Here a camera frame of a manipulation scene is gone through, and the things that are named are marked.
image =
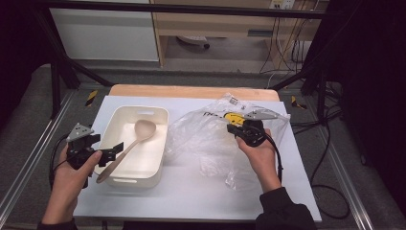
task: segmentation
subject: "wooden spoon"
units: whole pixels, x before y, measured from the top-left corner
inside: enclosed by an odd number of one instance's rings
[[[101,172],[96,180],[98,184],[102,183],[117,168],[117,166],[120,165],[132,148],[134,148],[138,143],[153,136],[156,130],[156,125],[151,121],[138,120],[135,123],[134,130],[135,134],[137,135],[137,139],[127,149],[125,149],[115,161],[111,162],[111,164]]]

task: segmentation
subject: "white plastic bin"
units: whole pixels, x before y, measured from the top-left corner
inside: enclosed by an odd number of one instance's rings
[[[146,106],[117,108],[101,138],[100,149],[109,149],[121,142],[124,142],[124,149],[126,149],[136,139],[134,125],[138,120],[149,120],[155,123],[156,131],[151,138],[139,143],[127,154],[116,170],[105,180],[107,184],[150,188],[158,184],[161,179],[169,125],[169,114],[164,108]],[[96,166],[95,173],[100,174],[104,169],[105,167]]]

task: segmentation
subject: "gray floor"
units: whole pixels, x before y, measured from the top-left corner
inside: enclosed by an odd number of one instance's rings
[[[229,86],[264,88],[286,78],[285,73],[258,75],[266,60],[266,48],[263,41],[209,38],[211,48],[191,46],[172,38],[169,41],[167,65],[157,67],[156,63],[117,63],[103,68],[107,62],[93,62],[92,68],[102,77],[117,83],[163,84],[163,85],[199,85],[199,86]],[[264,70],[272,70],[269,62]],[[51,84],[49,69],[41,68],[33,74],[33,80],[20,106],[13,112],[9,123],[0,131],[0,197],[5,197],[12,182],[17,177],[24,163],[33,150],[42,131],[49,123],[51,114]],[[84,106],[94,84],[86,77],[81,77],[83,87],[76,91],[56,133],[38,160],[30,180],[27,182],[21,196],[15,203],[7,219],[7,225],[16,223],[34,224],[43,214],[49,195],[47,170],[49,154],[56,139],[69,131],[75,123],[91,125],[102,103],[103,95],[108,88],[100,88],[96,100],[90,107]],[[297,81],[284,90],[280,97],[285,102],[288,113],[292,115],[291,122],[314,121],[309,109],[301,109],[291,105],[291,96],[296,96],[300,104],[315,103],[313,96],[303,97]],[[396,207],[391,196],[382,184],[374,168],[361,164],[360,155],[347,129],[345,120],[336,119],[330,123],[331,138],[351,181],[358,192],[363,205],[372,221],[374,229],[406,229],[406,221]],[[311,175],[326,143],[320,131],[313,128],[296,135],[296,141],[304,161],[308,175]],[[322,164],[315,177],[315,183],[325,184],[340,190],[335,171],[328,158]],[[315,189],[318,205],[333,215],[342,215],[345,210],[343,199],[335,193]],[[350,214],[344,219],[329,218],[322,214],[323,222],[318,223],[321,229],[358,229],[354,216]],[[109,221],[110,225],[120,226],[119,221]],[[79,219],[79,225],[100,225],[99,219]]]

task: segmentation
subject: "white cabinet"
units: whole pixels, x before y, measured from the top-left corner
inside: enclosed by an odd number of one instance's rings
[[[51,13],[70,58],[158,61],[150,12],[51,9]]]

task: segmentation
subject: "wire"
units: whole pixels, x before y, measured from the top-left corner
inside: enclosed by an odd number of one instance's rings
[[[102,229],[102,230],[108,230],[108,223],[107,223],[107,220],[102,220],[102,221],[101,221],[101,229]]]
[[[278,178],[280,180],[280,182],[282,183],[282,170],[283,170],[283,166],[282,166],[282,159],[281,159],[281,154],[277,148],[277,144],[275,143],[274,139],[272,139],[272,137],[265,132],[264,129],[259,129],[255,126],[250,126],[250,128],[255,129],[257,132],[259,132],[260,134],[262,134],[266,140],[269,141],[269,143],[271,143],[272,147],[275,149],[275,153],[277,154],[277,159],[278,159]]]
[[[281,154],[277,148],[277,144],[275,144],[274,139],[272,139],[272,137],[264,132],[266,139],[271,143],[271,145],[274,147],[275,149],[275,153],[277,154],[277,158],[278,158],[278,178],[280,180],[280,182],[282,183],[282,171],[283,171],[283,166],[282,166],[282,160],[281,160]]]
[[[313,11],[316,11],[316,8],[319,6],[320,0],[317,0],[316,4],[314,4]]]
[[[326,86],[326,98],[328,98],[328,99],[330,99],[330,100],[332,100],[333,102],[335,102],[335,103],[340,103],[340,100],[341,100],[341,98],[342,98],[342,94],[343,94],[343,92],[341,92],[341,93],[338,93],[335,89],[334,89],[334,87],[332,86],[332,83],[330,82],[329,83],[329,85],[328,86]]]
[[[306,0],[303,1],[302,5],[301,5],[301,7],[300,7],[300,9],[299,9],[299,11],[302,11],[302,10],[304,9],[305,3],[306,3]],[[297,24],[298,24],[298,21],[299,21],[299,20],[296,20],[296,21],[295,21],[295,25],[293,26],[293,28],[296,28],[296,26],[297,26]],[[299,32],[296,34],[296,37],[298,37],[299,34],[301,33],[303,26],[304,26],[304,23],[301,25]],[[293,34],[294,34],[294,30],[292,30],[292,33],[290,34],[289,38],[287,39],[288,41],[291,40]],[[291,44],[289,44],[289,46],[286,46],[286,47],[285,47],[285,49],[284,49],[284,51],[283,51],[283,56],[284,56],[284,54],[286,53],[286,51],[290,49],[290,47],[291,47]],[[292,61],[293,61],[293,51],[294,51],[294,48],[292,48],[292,55],[291,55]],[[296,71],[296,73],[298,73],[298,64],[297,64],[297,62],[296,62],[296,64],[295,64],[295,71]]]
[[[287,67],[287,69],[290,70],[290,71],[293,71],[293,69],[290,68],[290,66],[287,64],[286,60],[284,59],[284,56],[283,56],[282,51],[281,51],[281,48],[282,48],[282,47],[280,48],[281,43],[279,42],[279,39],[278,39],[279,27],[280,27],[280,25],[281,25],[281,19],[278,18],[277,36],[276,36],[276,38],[275,38],[275,40],[276,40],[276,42],[277,42],[277,50],[278,50],[278,52],[279,52],[279,54],[280,54],[280,57],[281,57],[282,62],[283,62],[284,65]]]
[[[51,190],[54,185],[54,180],[55,180],[55,169],[54,169],[54,161],[55,161],[55,156],[56,156],[56,151],[60,145],[60,143],[65,140],[69,136],[69,133],[64,134],[61,136],[57,141],[56,144],[54,145],[54,148],[51,153],[51,159],[50,159],[50,166],[49,166],[49,171],[48,171],[48,180],[50,182]]]
[[[347,198],[343,195],[343,193],[341,193],[341,192],[338,191],[337,189],[335,189],[335,188],[333,188],[333,187],[330,187],[330,186],[328,186],[328,185],[313,184],[314,177],[316,176],[317,171],[319,171],[320,166],[322,165],[324,159],[326,158],[327,151],[328,151],[328,148],[329,148],[329,145],[330,145],[330,141],[331,141],[331,131],[330,131],[328,122],[331,121],[331,120],[333,120],[334,118],[338,117],[338,116],[341,115],[341,113],[342,113],[342,110],[341,110],[341,109],[336,110],[336,111],[330,113],[330,110],[333,109],[334,107],[337,107],[337,106],[339,106],[338,103],[335,104],[335,105],[333,105],[333,106],[331,106],[331,107],[326,111],[325,120],[326,120],[326,129],[327,129],[327,144],[326,144],[326,147],[325,147],[325,149],[324,149],[324,151],[323,151],[323,153],[322,153],[322,156],[321,156],[319,162],[317,163],[317,166],[315,167],[315,169],[313,170],[312,175],[310,176],[309,183],[310,183],[310,187],[311,187],[312,189],[314,189],[314,188],[329,189],[329,190],[332,190],[333,192],[337,193],[341,198],[343,198],[344,202],[346,203],[346,212],[345,212],[344,215],[335,216],[335,215],[332,215],[332,214],[328,213],[328,212],[325,211],[324,209],[322,209],[318,204],[317,204],[317,207],[319,208],[319,210],[320,210],[321,213],[325,214],[326,216],[328,216],[328,217],[330,217],[330,218],[332,218],[332,219],[345,219],[345,218],[347,218],[347,217],[349,216],[349,214],[350,214],[350,204],[349,204],[349,202],[347,201]],[[306,130],[309,130],[309,129],[311,129],[311,128],[313,128],[313,127],[316,127],[316,126],[318,126],[318,125],[321,125],[321,124],[322,124],[321,121],[316,121],[316,122],[292,124],[292,127],[304,127],[304,128],[301,129],[300,131],[295,132],[295,134],[299,134],[299,133],[301,133],[301,132],[304,132],[304,131],[306,131]]]
[[[339,28],[339,30],[337,31],[337,33],[335,33],[331,39],[328,41],[328,43],[323,46],[323,48],[321,49],[321,51],[311,60],[308,62],[307,66],[310,66],[311,64],[314,64],[314,62],[320,58],[320,55],[322,53],[325,52],[325,50],[327,49],[327,47],[341,34],[341,32],[344,31],[344,29],[346,29],[346,27],[349,25],[350,21],[352,20],[352,18],[355,16],[356,11],[358,11],[358,9],[360,8],[361,4],[362,4],[363,0],[359,0],[357,5],[355,6],[354,10],[351,12],[351,15],[349,17],[349,19],[344,23],[344,25]]]
[[[294,61],[296,63],[296,65],[295,65],[296,66],[296,73],[298,73],[298,63],[299,62],[300,63],[304,62],[305,42],[303,41],[303,44],[302,44],[302,59],[299,60],[299,53],[301,52],[301,41],[299,40],[299,36],[301,35],[301,32],[302,32],[303,28],[305,27],[305,23],[307,21],[308,20],[306,19],[306,20],[304,20],[304,22],[302,22],[301,26],[299,27],[299,31],[296,34],[295,41],[293,42],[293,47],[292,47],[292,52],[291,52],[291,59],[292,59],[292,61]],[[294,60],[293,59],[294,52],[296,50],[296,46],[297,46],[298,42],[299,42],[299,49],[296,52],[296,60]]]
[[[335,106],[332,106],[332,107],[330,107],[330,108],[327,110],[327,112],[326,112],[326,117],[328,116],[329,111],[330,111],[333,107],[335,107]],[[326,144],[326,148],[325,148],[325,150],[323,151],[322,157],[321,157],[321,159],[319,160],[319,163],[317,164],[316,168],[314,169],[313,174],[311,175],[309,182],[310,182],[311,188],[330,189],[330,190],[336,192],[338,195],[340,195],[340,197],[342,197],[342,198],[344,199],[344,201],[346,202],[347,210],[346,210],[346,213],[345,213],[344,215],[342,215],[342,216],[334,216],[334,215],[332,215],[332,214],[326,212],[325,210],[323,210],[319,205],[317,205],[317,207],[319,208],[320,212],[322,212],[323,214],[325,214],[326,216],[328,216],[328,217],[330,217],[330,218],[333,218],[333,219],[345,219],[345,218],[348,217],[349,214],[350,214],[350,205],[349,205],[349,202],[347,201],[346,197],[345,197],[340,191],[338,191],[338,190],[336,190],[335,188],[332,188],[332,187],[330,187],[330,186],[328,186],[328,185],[322,185],[322,184],[316,184],[316,185],[314,185],[314,184],[313,184],[314,177],[315,177],[317,171],[320,169],[320,166],[322,165],[324,159],[326,158],[327,151],[328,151],[328,148],[329,148],[329,145],[330,145],[330,141],[331,141],[331,131],[330,131],[330,128],[329,128],[328,123],[326,123],[326,129],[327,129],[327,144]]]
[[[272,79],[272,77],[274,77],[274,75],[275,75],[275,73],[273,73],[273,74],[271,75],[271,77],[269,77],[269,79],[268,79],[268,84],[266,84],[266,88],[269,87],[269,84],[270,84],[270,82],[271,82],[271,79]]]
[[[261,67],[260,70],[259,70],[259,73],[260,73],[260,74],[262,74],[263,67],[265,67],[266,62],[268,62],[268,59],[269,59],[269,57],[271,56],[271,51],[272,51],[272,39],[273,39],[273,37],[274,37],[274,33],[273,33],[273,32],[274,32],[274,30],[275,30],[275,24],[276,24],[276,22],[277,22],[277,18],[275,17],[275,18],[274,18],[274,26],[272,27],[271,44],[269,45],[268,56],[266,57],[265,62],[263,63],[262,67]]]

